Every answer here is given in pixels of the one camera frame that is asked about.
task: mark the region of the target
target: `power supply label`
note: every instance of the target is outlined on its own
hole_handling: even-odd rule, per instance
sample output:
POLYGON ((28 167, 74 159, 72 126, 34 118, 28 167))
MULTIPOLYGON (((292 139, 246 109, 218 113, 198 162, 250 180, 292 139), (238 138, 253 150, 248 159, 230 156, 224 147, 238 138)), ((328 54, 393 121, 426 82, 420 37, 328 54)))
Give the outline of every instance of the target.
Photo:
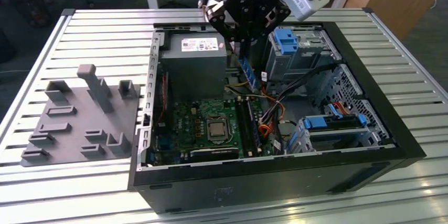
POLYGON ((190 38, 182 39, 182 52, 217 51, 217 38, 190 38))

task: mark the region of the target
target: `motherboard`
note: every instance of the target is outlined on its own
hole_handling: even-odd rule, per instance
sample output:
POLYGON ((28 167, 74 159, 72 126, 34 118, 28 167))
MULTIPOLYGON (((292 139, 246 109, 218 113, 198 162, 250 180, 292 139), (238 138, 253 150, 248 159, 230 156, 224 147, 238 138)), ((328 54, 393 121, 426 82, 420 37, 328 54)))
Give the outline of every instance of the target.
POLYGON ((272 146, 261 146, 256 130, 262 114, 260 100, 244 102, 246 113, 237 99, 174 103, 172 130, 157 136, 156 159, 164 164, 181 164, 268 155, 272 146), (250 137, 241 132, 242 127, 250 137))

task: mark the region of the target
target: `aluminum slotted platform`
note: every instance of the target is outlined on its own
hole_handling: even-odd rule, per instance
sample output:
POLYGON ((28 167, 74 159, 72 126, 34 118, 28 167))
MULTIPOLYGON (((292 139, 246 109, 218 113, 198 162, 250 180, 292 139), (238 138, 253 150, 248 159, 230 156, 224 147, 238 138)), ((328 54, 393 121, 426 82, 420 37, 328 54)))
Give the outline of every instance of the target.
POLYGON ((377 17, 361 9, 324 9, 308 21, 337 22, 428 155, 361 190, 157 216, 138 193, 126 192, 129 158, 29 168, 18 165, 48 99, 42 92, 48 81, 64 79, 70 87, 84 87, 76 78, 77 66, 94 64, 96 75, 106 83, 132 80, 144 93, 152 24, 180 20, 185 24, 204 22, 194 9, 77 10, 72 16, 61 16, 0 125, 0 222, 446 221, 448 95, 377 17))

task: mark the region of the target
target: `green circuit board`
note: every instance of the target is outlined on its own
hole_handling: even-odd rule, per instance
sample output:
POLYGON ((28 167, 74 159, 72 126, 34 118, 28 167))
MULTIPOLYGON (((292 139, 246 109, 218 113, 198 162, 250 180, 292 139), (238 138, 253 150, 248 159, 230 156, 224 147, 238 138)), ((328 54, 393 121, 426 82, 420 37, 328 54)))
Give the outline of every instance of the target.
MULTIPOLYGON (((261 103, 253 99, 250 105, 257 118, 261 113, 261 103)), ((201 148, 236 147, 240 158, 244 158, 233 99, 176 103, 172 120, 172 137, 158 141, 158 144, 164 146, 162 148, 161 145, 158 146, 164 149, 158 155, 165 162, 178 163, 176 158, 170 158, 170 153, 180 153, 182 157, 186 152, 201 148), (225 121, 228 133, 228 138, 217 142, 209 140, 206 127, 206 122, 216 119, 225 121)))

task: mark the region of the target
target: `gray plastic holder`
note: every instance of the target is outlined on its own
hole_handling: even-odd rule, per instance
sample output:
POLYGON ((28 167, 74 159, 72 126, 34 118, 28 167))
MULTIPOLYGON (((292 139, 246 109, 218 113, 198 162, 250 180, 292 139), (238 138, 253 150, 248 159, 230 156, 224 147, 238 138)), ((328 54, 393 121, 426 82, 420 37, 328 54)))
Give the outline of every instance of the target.
POLYGON ((37 147, 54 144, 54 137, 49 133, 32 134, 28 141, 37 147))
POLYGON ((133 88, 132 80, 121 80, 118 83, 121 99, 136 99, 137 93, 133 88))
POLYGON ((49 153, 41 148, 25 150, 21 153, 21 158, 28 162, 45 161, 49 158, 49 153))
POLYGON ((138 108, 140 86, 121 81, 108 86, 94 66, 81 65, 88 87, 50 81, 48 102, 22 154, 21 166, 126 158, 138 108))
POLYGON ((81 64, 77 68, 76 75, 78 78, 84 79, 86 85, 89 86, 90 95, 94 97, 97 104, 100 105, 104 113, 110 113, 113 111, 113 106, 108 99, 108 93, 105 91, 105 81, 102 82, 97 79, 96 66, 92 64, 81 64))
POLYGON ((50 81, 45 88, 45 95, 54 104, 68 104, 64 93, 70 92, 65 81, 50 81))
POLYGON ((82 145, 80 152, 86 158, 101 158, 105 154, 100 144, 82 145))
POLYGON ((106 139, 106 134, 102 129, 86 130, 84 137, 89 142, 98 142, 106 139))
POLYGON ((124 133, 120 133, 120 138, 118 141, 116 141, 116 139, 113 138, 113 136, 110 134, 108 134, 106 136, 106 141, 105 141, 105 146, 109 147, 110 151, 116 154, 116 155, 122 155, 124 153, 126 153, 130 150, 130 143, 126 139, 126 136, 124 135, 124 133))

